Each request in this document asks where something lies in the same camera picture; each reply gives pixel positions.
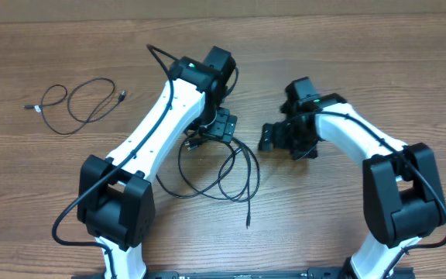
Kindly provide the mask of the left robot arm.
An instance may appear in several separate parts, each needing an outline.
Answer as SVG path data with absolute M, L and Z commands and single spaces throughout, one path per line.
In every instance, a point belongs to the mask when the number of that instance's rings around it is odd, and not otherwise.
M 106 158 L 90 155 L 81 167 L 77 218 L 101 248 L 101 278 L 144 278 L 142 241 L 153 224 L 153 181 L 186 129 L 229 143 L 236 117 L 221 107 L 235 72 L 231 53 L 212 47 L 203 61 L 176 59 L 165 67 L 163 91 L 134 132 Z

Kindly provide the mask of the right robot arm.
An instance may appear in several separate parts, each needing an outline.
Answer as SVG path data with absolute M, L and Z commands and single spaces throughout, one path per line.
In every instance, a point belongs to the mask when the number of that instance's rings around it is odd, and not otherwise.
M 314 159 L 333 143 L 362 170 L 362 205 L 369 233 L 342 267 L 310 267 L 309 278 L 413 278 L 397 264 L 411 250 L 446 245 L 446 202 L 433 150 L 395 139 L 359 115 L 337 93 L 320 95 L 310 78 L 285 88 L 281 122 L 262 127 L 259 150 L 289 150 Z

